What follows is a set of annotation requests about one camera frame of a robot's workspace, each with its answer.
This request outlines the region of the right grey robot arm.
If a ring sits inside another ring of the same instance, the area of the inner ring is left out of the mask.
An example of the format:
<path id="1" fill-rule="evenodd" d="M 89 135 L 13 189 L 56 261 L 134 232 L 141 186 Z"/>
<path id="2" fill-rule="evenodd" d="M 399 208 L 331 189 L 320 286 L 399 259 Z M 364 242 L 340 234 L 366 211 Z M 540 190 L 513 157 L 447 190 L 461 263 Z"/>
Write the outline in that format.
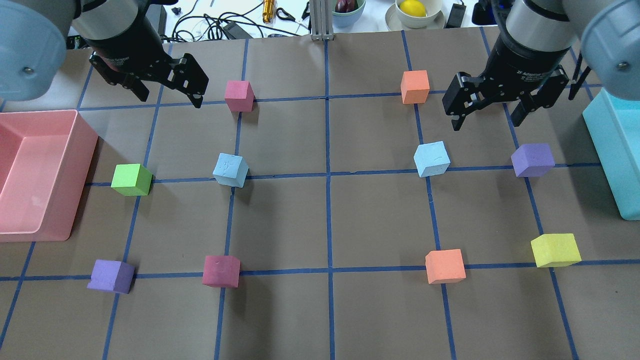
<path id="1" fill-rule="evenodd" d="M 519 126 L 528 114 L 548 109 L 570 83 L 561 62 L 580 41 L 573 97 L 590 72 L 606 91 L 639 99 L 639 13 L 637 0 L 491 0 L 499 36 L 482 73 L 460 71 L 442 99 L 452 128 L 494 103 L 516 101 L 510 115 Z"/>

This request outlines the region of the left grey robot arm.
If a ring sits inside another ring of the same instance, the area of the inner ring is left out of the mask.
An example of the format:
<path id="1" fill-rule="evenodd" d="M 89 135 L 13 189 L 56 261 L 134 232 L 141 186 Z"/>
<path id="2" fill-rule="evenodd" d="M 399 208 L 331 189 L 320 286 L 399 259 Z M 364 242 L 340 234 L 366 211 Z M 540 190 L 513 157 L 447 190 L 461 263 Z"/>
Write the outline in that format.
<path id="1" fill-rule="evenodd" d="M 89 62 L 108 84 L 146 101 L 146 82 L 203 103 L 208 76 L 188 53 L 173 58 L 147 18 L 151 0 L 3 0 L 0 3 L 1 97 L 43 96 L 66 59 L 70 30 L 93 50 Z"/>

